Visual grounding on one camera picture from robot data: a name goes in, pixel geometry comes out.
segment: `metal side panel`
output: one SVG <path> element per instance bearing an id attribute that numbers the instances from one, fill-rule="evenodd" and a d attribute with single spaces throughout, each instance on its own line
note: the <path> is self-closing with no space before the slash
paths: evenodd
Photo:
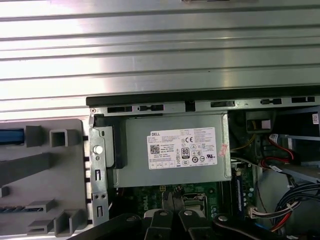
<path id="1" fill-rule="evenodd" d="M 0 119 L 85 116 L 106 94 L 319 85 L 319 26 L 318 0 L 0 1 Z"/>

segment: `yellow wire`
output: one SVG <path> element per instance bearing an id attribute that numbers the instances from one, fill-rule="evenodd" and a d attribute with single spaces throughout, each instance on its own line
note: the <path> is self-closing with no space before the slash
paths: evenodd
<path id="1" fill-rule="evenodd" d="M 257 128 L 256 122 L 252 121 L 252 124 L 253 124 L 253 129 L 256 129 Z M 237 148 L 234 148 L 234 149 L 231 149 L 231 150 L 244 149 L 244 148 L 248 147 L 250 144 L 252 144 L 252 142 L 255 140 L 255 138 L 256 138 L 256 134 L 254 133 L 252 135 L 252 137 L 250 138 L 250 140 L 245 145 L 237 147 Z"/>

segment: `green circuit board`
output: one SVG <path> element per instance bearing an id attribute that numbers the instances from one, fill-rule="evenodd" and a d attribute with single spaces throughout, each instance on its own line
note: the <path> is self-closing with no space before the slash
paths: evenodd
<path id="1" fill-rule="evenodd" d="M 145 186 L 134 187 L 133 192 L 137 198 L 138 215 L 143 216 L 147 210 L 162 208 L 162 193 L 164 191 L 175 191 L 177 188 L 183 189 L 185 196 L 196 198 L 196 200 L 185 201 L 186 208 L 201 209 L 205 216 L 212 220 L 219 213 L 219 190 L 217 182 L 205 182 L 194 184 L 177 184 L 177 185 L 160 185 L 160 186 Z"/>
<path id="2" fill-rule="evenodd" d="M 245 209 L 247 206 L 254 206 L 255 202 L 255 183 L 253 178 L 253 168 L 246 167 L 242 171 L 242 187 L 243 187 L 243 199 L 245 200 Z"/>

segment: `white connector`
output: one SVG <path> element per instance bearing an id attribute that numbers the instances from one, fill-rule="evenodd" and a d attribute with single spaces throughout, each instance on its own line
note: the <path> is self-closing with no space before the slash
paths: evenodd
<path id="1" fill-rule="evenodd" d="M 258 211 L 258 208 L 255 206 L 249 206 L 248 207 L 248 215 L 251 219 L 257 219 L 258 217 L 254 215 L 253 211 Z"/>

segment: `screw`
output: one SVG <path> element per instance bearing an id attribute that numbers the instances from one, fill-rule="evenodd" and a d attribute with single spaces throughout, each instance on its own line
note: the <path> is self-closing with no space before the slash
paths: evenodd
<path id="1" fill-rule="evenodd" d="M 127 222 L 133 222 L 134 220 L 136 220 L 136 218 L 134 216 L 128 217 L 126 219 Z"/>
<path id="2" fill-rule="evenodd" d="M 185 211 L 184 215 L 191 216 L 192 215 L 192 211 Z"/>
<path id="3" fill-rule="evenodd" d="M 226 216 L 218 216 L 218 220 L 221 222 L 226 222 L 228 221 L 228 218 Z"/>

